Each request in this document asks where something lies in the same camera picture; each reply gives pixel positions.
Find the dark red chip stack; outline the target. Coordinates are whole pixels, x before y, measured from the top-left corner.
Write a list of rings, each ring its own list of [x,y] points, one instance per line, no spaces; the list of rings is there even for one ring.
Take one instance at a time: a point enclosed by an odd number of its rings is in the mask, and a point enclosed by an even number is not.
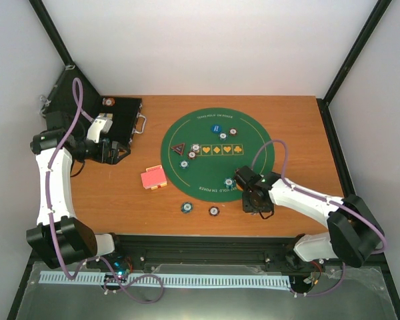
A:
[[[218,214],[220,214],[220,209],[216,206],[212,206],[209,208],[209,214],[210,216],[216,217],[218,216]]]

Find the red playing card deck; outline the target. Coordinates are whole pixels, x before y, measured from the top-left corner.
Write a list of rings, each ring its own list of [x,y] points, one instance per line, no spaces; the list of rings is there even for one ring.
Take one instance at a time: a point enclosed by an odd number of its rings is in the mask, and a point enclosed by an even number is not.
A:
[[[146,168],[141,174],[141,182],[145,189],[155,190],[167,186],[167,178],[162,165]]]

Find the triangular dealer button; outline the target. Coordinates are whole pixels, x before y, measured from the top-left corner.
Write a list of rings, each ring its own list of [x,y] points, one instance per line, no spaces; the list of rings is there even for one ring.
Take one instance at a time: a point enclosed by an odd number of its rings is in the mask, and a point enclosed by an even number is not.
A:
[[[185,143],[178,143],[170,147],[172,151],[174,151],[178,155],[183,155],[185,150]]]

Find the blue poker chip stack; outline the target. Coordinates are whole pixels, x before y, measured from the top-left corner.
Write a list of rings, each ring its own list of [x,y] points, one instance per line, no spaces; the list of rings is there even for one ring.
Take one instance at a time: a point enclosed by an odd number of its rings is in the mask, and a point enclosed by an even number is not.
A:
[[[181,205],[181,212],[182,213],[190,213],[193,210],[193,204],[190,202],[184,202]]]

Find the single white blue chip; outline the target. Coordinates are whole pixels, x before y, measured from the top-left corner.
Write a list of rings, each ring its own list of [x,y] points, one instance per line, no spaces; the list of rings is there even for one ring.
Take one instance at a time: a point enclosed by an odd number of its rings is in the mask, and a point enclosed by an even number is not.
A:
[[[225,141],[227,139],[227,134],[222,132],[219,134],[219,138],[220,138],[220,140]]]

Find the single blue poker chip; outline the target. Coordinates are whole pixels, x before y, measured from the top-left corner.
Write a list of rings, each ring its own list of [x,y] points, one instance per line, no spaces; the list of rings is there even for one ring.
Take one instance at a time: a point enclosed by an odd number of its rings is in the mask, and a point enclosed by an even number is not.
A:
[[[188,168],[188,166],[189,166],[189,162],[188,161],[184,160],[184,161],[180,162],[180,167],[181,168],[186,169],[186,168]]]

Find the single red poker chip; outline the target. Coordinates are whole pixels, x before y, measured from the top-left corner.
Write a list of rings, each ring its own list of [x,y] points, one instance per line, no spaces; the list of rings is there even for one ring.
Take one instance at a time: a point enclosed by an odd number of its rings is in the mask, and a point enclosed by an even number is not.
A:
[[[197,154],[194,151],[190,151],[190,152],[188,152],[187,156],[189,159],[195,159],[197,157]]]

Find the white purple single chip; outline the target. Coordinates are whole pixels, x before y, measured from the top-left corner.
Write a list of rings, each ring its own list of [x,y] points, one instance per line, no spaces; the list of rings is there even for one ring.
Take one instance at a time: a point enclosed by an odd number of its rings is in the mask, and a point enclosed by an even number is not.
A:
[[[191,150],[198,153],[200,151],[200,145],[199,144],[192,144]]]

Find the blue small blind button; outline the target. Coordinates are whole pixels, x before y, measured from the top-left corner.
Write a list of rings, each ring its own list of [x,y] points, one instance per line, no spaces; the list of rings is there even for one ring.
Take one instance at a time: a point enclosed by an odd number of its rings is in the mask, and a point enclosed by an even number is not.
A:
[[[212,124],[211,132],[214,134],[220,134],[222,132],[222,126],[220,124]]]

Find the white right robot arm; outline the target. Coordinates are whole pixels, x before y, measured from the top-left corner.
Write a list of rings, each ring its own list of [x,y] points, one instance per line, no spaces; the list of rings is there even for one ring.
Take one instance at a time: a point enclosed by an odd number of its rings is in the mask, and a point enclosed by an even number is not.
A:
[[[298,268],[300,262],[339,259],[359,268],[384,244],[384,232],[362,198],[349,195],[332,197],[295,184],[270,172],[265,176],[250,167],[238,168],[234,180],[242,189],[242,208],[246,213],[267,219],[275,207],[292,209],[326,228],[326,232],[297,236],[289,246],[287,262]]]

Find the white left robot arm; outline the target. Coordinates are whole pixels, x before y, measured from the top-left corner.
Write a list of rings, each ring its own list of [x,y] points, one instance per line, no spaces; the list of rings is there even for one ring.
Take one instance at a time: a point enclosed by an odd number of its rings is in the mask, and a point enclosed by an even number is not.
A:
[[[92,160],[115,165],[130,151],[105,134],[113,116],[102,113],[81,119],[54,111],[45,116],[47,128],[30,144],[39,168],[41,203],[36,226],[27,230],[26,240],[51,269],[101,256],[110,268],[124,264],[125,251],[114,233],[96,234],[76,217],[71,193],[74,162]]]

